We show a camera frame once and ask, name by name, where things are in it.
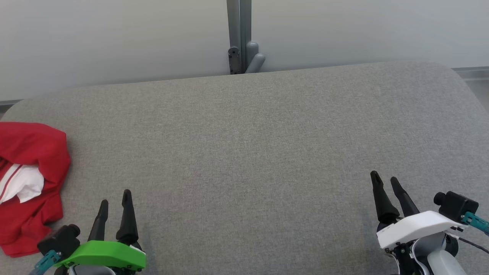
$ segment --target floor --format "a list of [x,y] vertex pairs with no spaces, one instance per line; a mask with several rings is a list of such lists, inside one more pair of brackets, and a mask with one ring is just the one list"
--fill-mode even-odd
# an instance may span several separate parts
[[482,106],[484,106],[486,111],[489,112],[489,79],[471,81],[466,80],[466,83],[482,103]]
[[10,107],[12,107],[12,105],[0,105],[0,119]]

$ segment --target white fabric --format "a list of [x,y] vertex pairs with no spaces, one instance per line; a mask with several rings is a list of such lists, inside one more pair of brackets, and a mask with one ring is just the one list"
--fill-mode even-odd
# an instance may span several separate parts
[[37,165],[22,165],[10,181],[8,180],[9,177],[5,175],[1,180],[3,182],[6,178],[7,185],[4,194],[0,199],[0,204],[12,199],[15,195],[17,195],[21,203],[24,203],[39,196],[44,187],[44,177],[39,172]]

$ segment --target teal connector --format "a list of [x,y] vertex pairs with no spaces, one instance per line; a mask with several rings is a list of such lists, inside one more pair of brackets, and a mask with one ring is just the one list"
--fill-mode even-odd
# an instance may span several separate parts
[[489,236],[489,222],[479,218],[474,213],[465,213],[464,217],[462,218],[462,222],[477,228],[478,230],[484,232],[484,234]]
[[49,268],[57,263],[61,258],[61,253],[56,253],[50,250],[42,259],[34,266],[34,270],[29,275],[43,275]]

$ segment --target metal bracket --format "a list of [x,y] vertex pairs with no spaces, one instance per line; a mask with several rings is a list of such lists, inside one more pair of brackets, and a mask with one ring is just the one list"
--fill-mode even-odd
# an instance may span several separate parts
[[258,72],[265,55],[251,41],[251,0],[226,0],[229,25],[229,73]]
[[229,57],[229,72],[231,74],[241,73],[240,50],[237,47],[231,47],[227,51]]

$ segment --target white plastic housing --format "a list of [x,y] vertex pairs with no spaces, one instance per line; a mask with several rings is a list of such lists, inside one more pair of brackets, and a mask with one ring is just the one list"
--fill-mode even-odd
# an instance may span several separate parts
[[377,232],[377,239],[382,249],[393,249],[396,243],[406,243],[438,232],[450,227],[466,228],[466,225],[454,222],[440,213],[426,211],[405,217],[395,224]]

